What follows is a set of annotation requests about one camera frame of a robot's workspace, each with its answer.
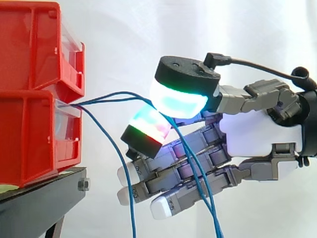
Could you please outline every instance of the white fingertip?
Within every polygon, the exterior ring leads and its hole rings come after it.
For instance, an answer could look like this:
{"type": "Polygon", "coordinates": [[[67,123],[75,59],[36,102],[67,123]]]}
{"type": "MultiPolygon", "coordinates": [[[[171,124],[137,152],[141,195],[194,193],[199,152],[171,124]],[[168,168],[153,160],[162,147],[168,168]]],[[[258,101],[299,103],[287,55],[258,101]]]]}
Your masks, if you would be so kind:
{"type": "Polygon", "coordinates": [[[156,220],[163,220],[172,216],[168,201],[165,197],[158,197],[151,203],[151,212],[156,220]]]}
{"type": "Polygon", "coordinates": [[[123,187],[119,190],[117,193],[117,197],[119,199],[119,202],[122,206],[129,206],[130,205],[130,198],[129,198],[129,188],[123,187]]]}
{"type": "MultiPolygon", "coordinates": [[[[130,175],[131,184],[134,185],[134,184],[139,183],[140,182],[140,178],[139,178],[138,172],[135,169],[133,163],[132,162],[128,162],[126,164],[126,166],[128,168],[128,172],[129,172],[129,175],[130,175]]],[[[126,178],[126,175],[125,175],[123,167],[120,167],[118,169],[117,176],[119,178],[119,181],[120,181],[121,185],[124,186],[124,187],[127,187],[128,186],[128,181],[127,181],[127,178],[126,178]]]]}

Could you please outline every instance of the red storage bin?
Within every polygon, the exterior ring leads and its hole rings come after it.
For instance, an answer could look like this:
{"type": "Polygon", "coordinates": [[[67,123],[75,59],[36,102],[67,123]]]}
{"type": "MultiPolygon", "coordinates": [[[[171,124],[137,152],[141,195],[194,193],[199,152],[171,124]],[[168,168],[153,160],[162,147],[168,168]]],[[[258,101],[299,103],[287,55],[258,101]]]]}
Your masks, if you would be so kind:
{"type": "Polygon", "coordinates": [[[56,2],[0,1],[0,90],[45,89],[63,102],[84,96],[84,45],[56,2]]]}
{"type": "Polygon", "coordinates": [[[81,110],[49,91],[0,91],[0,184],[23,187],[81,161],[81,110]]]}

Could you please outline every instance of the black cable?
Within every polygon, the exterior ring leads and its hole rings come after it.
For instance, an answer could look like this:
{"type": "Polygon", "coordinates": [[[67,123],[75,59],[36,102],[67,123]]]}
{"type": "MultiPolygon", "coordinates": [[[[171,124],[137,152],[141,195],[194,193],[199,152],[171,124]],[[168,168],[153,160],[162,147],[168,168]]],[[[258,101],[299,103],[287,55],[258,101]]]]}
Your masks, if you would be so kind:
{"type": "Polygon", "coordinates": [[[230,63],[244,65],[244,66],[248,66],[251,68],[256,68],[256,69],[262,70],[264,72],[271,73],[271,74],[274,74],[274,75],[279,76],[281,78],[286,78],[289,80],[298,80],[298,79],[306,80],[309,77],[309,75],[306,75],[305,77],[292,76],[292,75],[282,73],[282,72],[276,71],[274,69],[262,66],[260,64],[252,63],[252,62],[241,60],[241,59],[231,59],[230,63]]]}

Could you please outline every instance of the cable connector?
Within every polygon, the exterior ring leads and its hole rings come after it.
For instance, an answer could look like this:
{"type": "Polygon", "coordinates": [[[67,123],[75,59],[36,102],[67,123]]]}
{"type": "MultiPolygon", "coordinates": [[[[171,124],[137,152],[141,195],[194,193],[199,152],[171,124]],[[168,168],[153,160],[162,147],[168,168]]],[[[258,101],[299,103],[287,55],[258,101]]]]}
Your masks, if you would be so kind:
{"type": "Polygon", "coordinates": [[[224,66],[231,64],[231,57],[222,54],[207,53],[204,65],[208,68],[215,69],[216,66],[224,66]]]}

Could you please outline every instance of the robotic hand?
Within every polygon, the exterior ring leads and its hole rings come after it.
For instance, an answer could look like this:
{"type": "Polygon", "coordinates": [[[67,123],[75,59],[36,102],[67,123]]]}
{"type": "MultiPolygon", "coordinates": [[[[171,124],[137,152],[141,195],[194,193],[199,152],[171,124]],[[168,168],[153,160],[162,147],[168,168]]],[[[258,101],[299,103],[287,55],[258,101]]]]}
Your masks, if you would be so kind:
{"type": "MultiPolygon", "coordinates": [[[[205,121],[204,127],[185,139],[207,173],[213,194],[237,186],[242,180],[279,180],[298,166],[308,166],[308,157],[317,155],[317,85],[302,67],[291,76],[219,54],[208,53],[204,62],[162,57],[156,80],[170,89],[207,96],[205,107],[196,116],[174,118],[174,122],[183,126],[205,121]],[[260,80],[244,89],[219,86],[220,76],[214,69],[230,63],[286,77],[304,92],[292,92],[279,79],[260,80]],[[233,157],[251,158],[238,166],[225,165],[233,157]]],[[[159,103],[152,102],[160,111],[159,103]]],[[[162,146],[162,141],[153,138],[129,125],[121,139],[129,145],[126,155],[132,161],[127,167],[134,202],[161,193],[152,201],[151,211],[155,219],[165,219],[190,208],[201,197],[181,140],[162,146]]],[[[117,174],[124,186],[118,199],[122,205],[129,205],[122,167],[117,174]]],[[[200,179],[200,183],[207,194],[204,180],[200,179]]]]}

